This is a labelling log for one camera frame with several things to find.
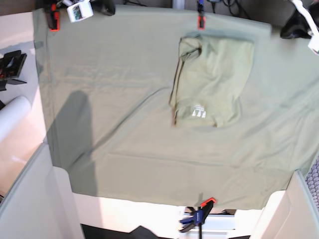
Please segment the olive green T-shirt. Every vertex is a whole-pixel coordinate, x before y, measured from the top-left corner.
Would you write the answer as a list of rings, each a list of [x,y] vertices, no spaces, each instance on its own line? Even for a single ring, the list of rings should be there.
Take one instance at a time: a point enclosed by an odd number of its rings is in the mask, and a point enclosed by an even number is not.
[[[179,42],[170,96],[176,127],[226,127],[241,117],[240,95],[250,76],[254,42],[209,35]]]

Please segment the patterned grey mat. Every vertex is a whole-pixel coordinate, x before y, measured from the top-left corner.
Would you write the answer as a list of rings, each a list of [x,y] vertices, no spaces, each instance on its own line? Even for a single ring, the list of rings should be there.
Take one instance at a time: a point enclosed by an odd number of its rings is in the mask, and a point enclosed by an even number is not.
[[[315,161],[309,173],[306,176],[310,194],[314,200],[316,208],[319,209],[319,159]]]

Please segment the green table cloth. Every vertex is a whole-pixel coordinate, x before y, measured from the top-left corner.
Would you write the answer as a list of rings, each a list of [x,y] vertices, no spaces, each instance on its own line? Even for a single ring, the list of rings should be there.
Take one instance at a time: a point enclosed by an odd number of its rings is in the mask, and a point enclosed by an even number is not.
[[[260,209],[307,175],[319,154],[319,58],[307,40],[283,40],[268,24],[208,14],[197,30],[189,10],[120,5],[48,29],[32,14],[43,113],[52,163],[78,194],[177,206],[214,197],[225,209]],[[170,99],[184,36],[250,40],[234,45],[213,73],[252,71],[235,123],[173,125]]]

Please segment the orange top clamp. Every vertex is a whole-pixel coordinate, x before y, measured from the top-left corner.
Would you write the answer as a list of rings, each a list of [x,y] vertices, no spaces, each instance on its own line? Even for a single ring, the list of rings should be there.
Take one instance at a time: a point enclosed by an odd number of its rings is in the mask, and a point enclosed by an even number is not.
[[[205,15],[203,15],[203,14],[199,14],[198,15],[197,28],[199,30],[204,30],[205,29]]]

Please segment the blue black bar clamp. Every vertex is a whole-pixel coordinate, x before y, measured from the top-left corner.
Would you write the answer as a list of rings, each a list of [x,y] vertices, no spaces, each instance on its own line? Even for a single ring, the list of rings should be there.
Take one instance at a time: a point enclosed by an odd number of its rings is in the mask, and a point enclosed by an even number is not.
[[[182,224],[182,228],[179,230],[180,233],[186,233],[191,229],[198,227],[198,238],[202,239],[202,225],[205,223],[210,211],[213,209],[216,200],[211,197],[200,204],[197,209],[194,207],[186,207],[190,211],[190,217],[184,218],[179,221]]]

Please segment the orange corner clamp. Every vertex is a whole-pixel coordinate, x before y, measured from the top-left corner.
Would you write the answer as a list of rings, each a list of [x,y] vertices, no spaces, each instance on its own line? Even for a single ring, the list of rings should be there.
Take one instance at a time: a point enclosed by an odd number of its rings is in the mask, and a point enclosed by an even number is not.
[[[45,5],[44,12],[50,31],[56,32],[60,30],[60,14],[55,3]]]

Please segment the aluminium table leg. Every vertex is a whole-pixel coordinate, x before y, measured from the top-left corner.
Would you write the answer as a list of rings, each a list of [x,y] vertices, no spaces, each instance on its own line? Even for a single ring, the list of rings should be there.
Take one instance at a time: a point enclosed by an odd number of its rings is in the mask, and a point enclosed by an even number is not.
[[[172,8],[185,9],[185,0],[172,0]]]

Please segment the white paper roll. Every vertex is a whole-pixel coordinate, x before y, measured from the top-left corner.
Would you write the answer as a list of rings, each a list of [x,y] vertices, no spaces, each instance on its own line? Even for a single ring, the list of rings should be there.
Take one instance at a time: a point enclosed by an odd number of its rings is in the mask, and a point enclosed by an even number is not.
[[[0,141],[30,113],[31,104],[25,96],[18,96],[0,111]]]

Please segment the black tablet on stand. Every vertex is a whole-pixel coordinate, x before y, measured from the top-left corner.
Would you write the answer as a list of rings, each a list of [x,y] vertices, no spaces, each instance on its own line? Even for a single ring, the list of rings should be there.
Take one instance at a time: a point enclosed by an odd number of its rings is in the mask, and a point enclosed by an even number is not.
[[[26,84],[19,79],[20,73],[27,58],[21,50],[8,52],[0,59],[0,91],[6,91],[6,85]]]

